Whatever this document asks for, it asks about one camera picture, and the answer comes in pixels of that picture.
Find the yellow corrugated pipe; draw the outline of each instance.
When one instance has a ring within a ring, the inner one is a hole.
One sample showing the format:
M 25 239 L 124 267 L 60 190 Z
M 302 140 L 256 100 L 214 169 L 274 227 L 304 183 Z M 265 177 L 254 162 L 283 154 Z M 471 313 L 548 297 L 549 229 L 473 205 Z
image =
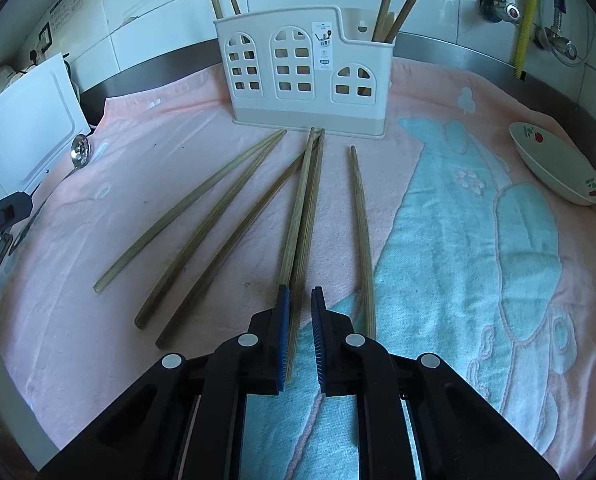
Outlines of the yellow corrugated pipe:
M 518 79 L 523 75 L 524 58 L 527 56 L 529 38 L 532 33 L 532 25 L 534 24 L 534 14 L 536 14 L 536 7 L 538 6 L 538 0 L 526 1 L 527 4 L 524 9 L 523 23 L 520 26 L 520 35 L 518 36 L 516 55 L 514 56 L 514 75 Z

